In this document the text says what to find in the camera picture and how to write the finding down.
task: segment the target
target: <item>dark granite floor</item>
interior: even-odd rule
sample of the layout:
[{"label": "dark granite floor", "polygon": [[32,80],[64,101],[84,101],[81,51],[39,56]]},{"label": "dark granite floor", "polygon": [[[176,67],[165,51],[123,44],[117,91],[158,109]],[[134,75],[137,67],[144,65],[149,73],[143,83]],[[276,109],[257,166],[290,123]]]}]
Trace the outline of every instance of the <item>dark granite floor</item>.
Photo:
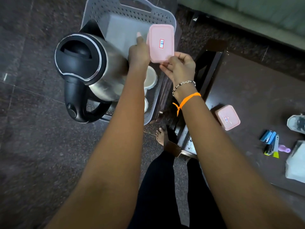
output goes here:
[{"label": "dark granite floor", "polygon": [[[0,5],[0,228],[33,228],[47,222],[74,188],[107,123],[78,124],[63,104],[63,81],[53,64],[59,39],[81,25],[86,0],[1,0]],[[150,0],[174,11],[169,0]],[[304,54],[264,38],[200,17],[179,7],[180,50],[197,55],[209,38],[225,39],[229,49],[305,80]],[[169,122],[145,127],[142,174],[162,151],[154,133]],[[188,225],[187,169],[174,163],[181,222]],[[299,196],[283,192],[299,213]]]}]

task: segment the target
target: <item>container label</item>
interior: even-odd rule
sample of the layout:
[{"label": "container label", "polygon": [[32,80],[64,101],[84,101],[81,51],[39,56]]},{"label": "container label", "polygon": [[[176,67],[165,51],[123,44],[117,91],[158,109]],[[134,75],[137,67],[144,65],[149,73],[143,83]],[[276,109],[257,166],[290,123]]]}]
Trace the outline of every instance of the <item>container label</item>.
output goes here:
[{"label": "container label", "polygon": [[159,48],[163,49],[164,48],[164,39],[160,39],[160,43],[159,43]]}]

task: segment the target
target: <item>pink container lid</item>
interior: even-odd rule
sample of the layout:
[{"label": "pink container lid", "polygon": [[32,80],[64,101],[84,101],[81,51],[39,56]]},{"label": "pink container lid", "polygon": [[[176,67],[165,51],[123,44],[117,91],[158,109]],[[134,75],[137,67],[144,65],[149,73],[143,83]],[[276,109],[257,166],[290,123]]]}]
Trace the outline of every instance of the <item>pink container lid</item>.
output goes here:
[{"label": "pink container lid", "polygon": [[168,61],[169,57],[174,56],[174,27],[167,24],[152,24],[146,43],[152,62]]},{"label": "pink container lid", "polygon": [[226,105],[215,111],[215,114],[225,130],[230,130],[240,124],[240,119],[231,105]]}]

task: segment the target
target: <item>black kettle handle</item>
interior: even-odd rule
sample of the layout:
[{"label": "black kettle handle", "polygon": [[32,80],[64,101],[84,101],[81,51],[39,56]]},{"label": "black kettle handle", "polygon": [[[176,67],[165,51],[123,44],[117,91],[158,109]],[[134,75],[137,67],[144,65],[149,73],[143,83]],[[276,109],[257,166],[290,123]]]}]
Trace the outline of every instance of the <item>black kettle handle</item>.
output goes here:
[{"label": "black kettle handle", "polygon": [[87,111],[89,87],[76,77],[65,77],[65,103],[72,119],[79,123],[91,123],[101,119],[109,109],[111,103],[100,103],[97,108]]}]

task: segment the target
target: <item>black pants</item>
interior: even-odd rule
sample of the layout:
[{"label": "black pants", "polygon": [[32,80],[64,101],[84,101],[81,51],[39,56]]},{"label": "black pants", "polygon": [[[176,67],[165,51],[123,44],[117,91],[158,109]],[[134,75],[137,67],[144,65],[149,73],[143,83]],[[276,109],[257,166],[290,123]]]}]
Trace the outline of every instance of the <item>black pants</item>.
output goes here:
[{"label": "black pants", "polygon": [[[128,229],[186,227],[181,225],[176,203],[174,159],[172,154],[164,151],[148,167]],[[226,228],[212,193],[204,181],[199,162],[192,158],[187,167],[190,228]]]}]

